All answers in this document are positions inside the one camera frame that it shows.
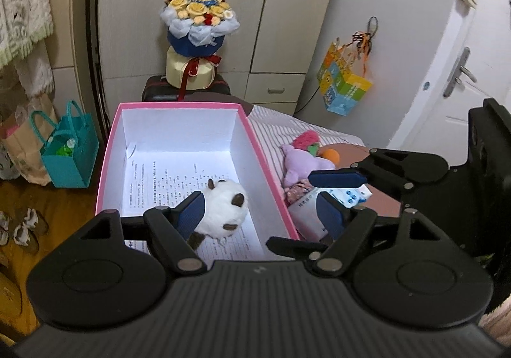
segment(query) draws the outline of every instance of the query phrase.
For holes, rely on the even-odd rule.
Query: orange ball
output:
[[[339,162],[341,161],[341,157],[339,156],[339,153],[334,149],[324,150],[323,153],[320,155],[320,157],[324,158],[324,159],[328,159],[329,161],[333,162],[336,167],[339,165]]]

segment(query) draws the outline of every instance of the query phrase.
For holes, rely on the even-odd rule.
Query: bouquet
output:
[[[166,5],[160,17],[169,27],[168,39],[175,51],[184,56],[214,54],[222,45],[223,37],[240,26],[236,13],[225,0],[164,1]],[[201,50],[186,45],[188,42],[196,48],[209,48],[201,54]]]

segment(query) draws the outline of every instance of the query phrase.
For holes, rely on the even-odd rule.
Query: yellow rose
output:
[[[195,26],[201,26],[202,24],[204,24],[204,21],[206,21],[206,19],[202,15],[199,15],[198,17],[195,17],[193,19],[193,24]]]
[[[178,11],[177,12],[177,18],[179,18],[179,19],[187,19],[188,18],[188,12],[186,10]]]
[[[198,17],[199,15],[206,14],[209,9],[206,7],[206,5],[201,3],[190,3],[187,6],[187,11],[190,14],[192,18]]]
[[[169,2],[169,5],[177,11],[183,9],[186,4],[187,0],[172,0]]]
[[[210,13],[213,14],[215,17],[222,18],[224,9],[222,7],[219,7],[218,5],[212,5],[210,7]]]

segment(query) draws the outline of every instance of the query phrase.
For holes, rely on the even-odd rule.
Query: red ribbon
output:
[[[220,56],[216,56],[213,54],[212,56],[194,57],[190,59],[183,73],[183,78],[181,80],[181,87],[179,88],[179,95],[177,96],[177,101],[182,101],[185,98],[185,94],[187,92],[188,77],[195,77],[197,75],[199,71],[199,62],[201,59],[208,60],[211,64],[213,64],[215,68],[215,75],[217,74],[217,67],[220,64],[220,60],[222,59]]]

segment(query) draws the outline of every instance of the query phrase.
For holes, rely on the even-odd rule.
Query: purple plush toy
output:
[[[295,149],[292,145],[282,145],[280,148],[285,155],[284,166],[287,170],[284,187],[290,187],[298,180],[307,178],[314,170],[335,169],[334,163],[328,159],[314,157],[307,151]]]

